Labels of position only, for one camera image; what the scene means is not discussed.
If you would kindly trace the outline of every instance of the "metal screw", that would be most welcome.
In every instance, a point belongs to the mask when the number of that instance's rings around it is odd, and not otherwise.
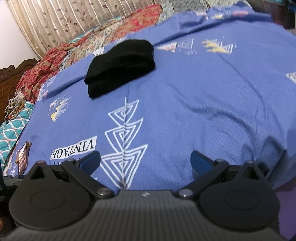
[[[112,191],[109,188],[99,188],[97,190],[97,193],[100,196],[107,196],[107,195],[110,195],[112,193]]]
[[[190,197],[192,196],[193,191],[190,189],[181,189],[178,193],[182,197]]]

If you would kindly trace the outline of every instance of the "wooden headboard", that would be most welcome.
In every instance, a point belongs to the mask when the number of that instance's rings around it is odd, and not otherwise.
[[[14,96],[15,88],[23,73],[33,68],[37,63],[35,58],[27,59],[17,68],[11,65],[7,69],[0,69],[0,124],[4,120],[4,111],[8,101]]]

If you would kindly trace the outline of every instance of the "curtain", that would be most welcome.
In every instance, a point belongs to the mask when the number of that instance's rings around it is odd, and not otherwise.
[[[43,58],[46,52],[110,19],[161,0],[7,0],[27,42]]]

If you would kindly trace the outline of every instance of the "teal patterned fabric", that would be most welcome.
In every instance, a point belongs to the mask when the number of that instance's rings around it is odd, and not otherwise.
[[[2,170],[6,166],[6,160],[10,151],[14,148],[18,137],[29,121],[33,112],[34,104],[27,101],[20,114],[8,123],[3,122],[0,126],[0,161]]]

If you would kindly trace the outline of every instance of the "curtain fold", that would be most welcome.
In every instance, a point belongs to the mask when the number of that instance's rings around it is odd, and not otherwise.
[[[58,45],[161,0],[7,0],[19,28],[39,58]]]

